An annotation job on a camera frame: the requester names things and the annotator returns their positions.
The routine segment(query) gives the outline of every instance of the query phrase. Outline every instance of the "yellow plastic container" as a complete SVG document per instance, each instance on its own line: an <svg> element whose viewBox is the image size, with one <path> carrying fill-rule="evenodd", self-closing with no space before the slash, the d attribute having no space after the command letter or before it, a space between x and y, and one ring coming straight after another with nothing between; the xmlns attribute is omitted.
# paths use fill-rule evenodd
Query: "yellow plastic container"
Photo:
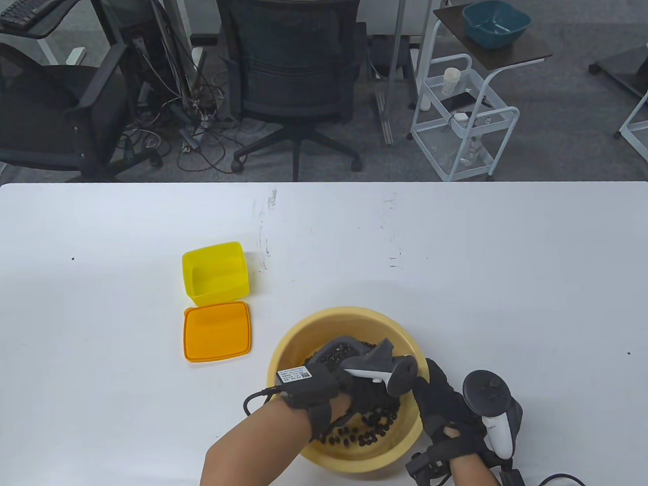
<svg viewBox="0 0 648 486"><path fill-rule="evenodd" d="M394 354L412 354L419 365L419 375L429 379L425 354L400 325L362 307L336 307L307 317L293 327L279 342L268 368L268 386L274 386L278 370L303 365L320 348L340 336L378 343L389 339ZM362 426L359 416L349 426ZM392 464L403 456L423 430L419 409L411 393L401 397L398 418L385 437L369 446L358 443L321 444L311 442L301 455L309 461L338 472L369 472Z"/></svg>
<svg viewBox="0 0 648 486"><path fill-rule="evenodd" d="M245 302L185 311L185 357L192 363L227 360L252 348L249 307Z"/></svg>
<svg viewBox="0 0 648 486"><path fill-rule="evenodd" d="M248 265L239 242L188 251L182 256L187 295L198 307L242 299L249 294Z"/></svg>

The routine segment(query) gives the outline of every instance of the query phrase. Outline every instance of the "office chair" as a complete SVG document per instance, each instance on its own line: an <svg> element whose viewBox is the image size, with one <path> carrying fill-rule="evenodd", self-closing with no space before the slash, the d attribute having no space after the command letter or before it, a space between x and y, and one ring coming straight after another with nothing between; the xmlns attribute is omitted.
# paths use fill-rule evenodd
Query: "office chair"
<svg viewBox="0 0 648 486"><path fill-rule="evenodd" d="M217 0L227 40L229 109L234 118L252 118L283 127L237 150L241 158L291 140L292 179L299 178L299 147L311 140L351 156L355 150L315 131L321 122L353 116L353 86L366 57L366 24L356 23L359 0Z"/></svg>
<svg viewBox="0 0 648 486"><path fill-rule="evenodd" d="M134 119L139 88L129 61L127 46L116 44L99 68L43 66L0 43L0 161L80 171L72 181L112 181L145 160L161 167L156 150L135 154L128 139L126 158L110 162Z"/></svg>

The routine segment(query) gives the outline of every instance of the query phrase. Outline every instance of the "chair base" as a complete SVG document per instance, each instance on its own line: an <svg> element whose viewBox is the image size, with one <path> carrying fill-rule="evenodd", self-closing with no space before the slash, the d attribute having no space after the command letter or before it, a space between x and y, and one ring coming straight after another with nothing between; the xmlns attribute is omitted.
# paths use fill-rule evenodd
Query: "chair base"
<svg viewBox="0 0 648 486"><path fill-rule="evenodd" d="M119 182L115 179L117 174L121 174L129 168L150 161L152 167L160 168L163 165L162 157L155 148L145 148L141 152L115 160L106 167L101 168L96 174L81 174L67 182Z"/></svg>
<svg viewBox="0 0 648 486"><path fill-rule="evenodd" d="M247 147L241 148L234 152L234 160L232 160L231 169L232 172L242 172L244 168L244 163L241 162L241 158L250 155L253 152L261 150L262 148L269 147L275 143L290 140L292 142L292 181L297 182L299 180L299 148L301 143L304 140L310 140L317 144L329 147L341 154L345 154L349 157L352 157L351 161L351 170L353 172L360 172L362 170L362 162L360 161L360 155L358 152L352 148L347 147L340 142L337 142L333 139L322 135L319 132L315 131L315 128L312 126L294 126L294 125L285 125L280 130L271 133L263 137L261 140L248 145Z"/></svg>

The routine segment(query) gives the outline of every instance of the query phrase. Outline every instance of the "orange lid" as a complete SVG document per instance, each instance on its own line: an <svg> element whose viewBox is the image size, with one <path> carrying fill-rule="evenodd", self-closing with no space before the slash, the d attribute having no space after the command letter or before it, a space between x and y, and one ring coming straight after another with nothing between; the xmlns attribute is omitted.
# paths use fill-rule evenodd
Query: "orange lid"
<svg viewBox="0 0 648 486"><path fill-rule="evenodd" d="M251 348L249 307L245 302L185 311L185 357L192 363L243 356Z"/></svg>

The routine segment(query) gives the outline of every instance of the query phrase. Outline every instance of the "barcode label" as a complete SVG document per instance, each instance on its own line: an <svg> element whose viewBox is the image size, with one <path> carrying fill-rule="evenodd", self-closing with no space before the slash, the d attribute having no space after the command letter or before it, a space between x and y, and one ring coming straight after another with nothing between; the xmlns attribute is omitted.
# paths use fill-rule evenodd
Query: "barcode label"
<svg viewBox="0 0 648 486"><path fill-rule="evenodd" d="M298 368L283 369L278 371L279 380L282 383L296 382L299 380L305 380L307 378L312 378L313 375L310 374L310 371L305 366L300 366Z"/></svg>

